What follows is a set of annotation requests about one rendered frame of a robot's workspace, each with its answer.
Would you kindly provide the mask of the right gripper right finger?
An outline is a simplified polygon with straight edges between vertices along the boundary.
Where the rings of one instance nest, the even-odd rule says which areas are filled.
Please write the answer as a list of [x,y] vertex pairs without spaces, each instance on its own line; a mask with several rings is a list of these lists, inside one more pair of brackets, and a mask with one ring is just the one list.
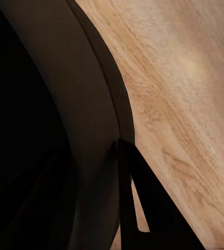
[[[205,250],[138,148],[118,139],[121,250]],[[131,179],[150,232],[138,229]]]

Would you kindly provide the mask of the cauldron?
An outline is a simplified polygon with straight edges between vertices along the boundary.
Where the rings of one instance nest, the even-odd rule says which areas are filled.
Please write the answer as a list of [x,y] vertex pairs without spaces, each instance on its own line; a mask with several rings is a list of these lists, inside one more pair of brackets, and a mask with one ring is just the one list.
[[0,188],[64,139],[70,161],[47,250],[110,250],[118,139],[135,145],[121,72],[75,0],[0,0]]

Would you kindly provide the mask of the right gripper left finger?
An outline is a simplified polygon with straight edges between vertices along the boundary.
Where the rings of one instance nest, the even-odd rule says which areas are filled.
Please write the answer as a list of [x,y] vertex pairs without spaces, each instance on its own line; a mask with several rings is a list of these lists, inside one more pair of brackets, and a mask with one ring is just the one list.
[[55,142],[0,188],[0,250],[47,250],[69,161]]

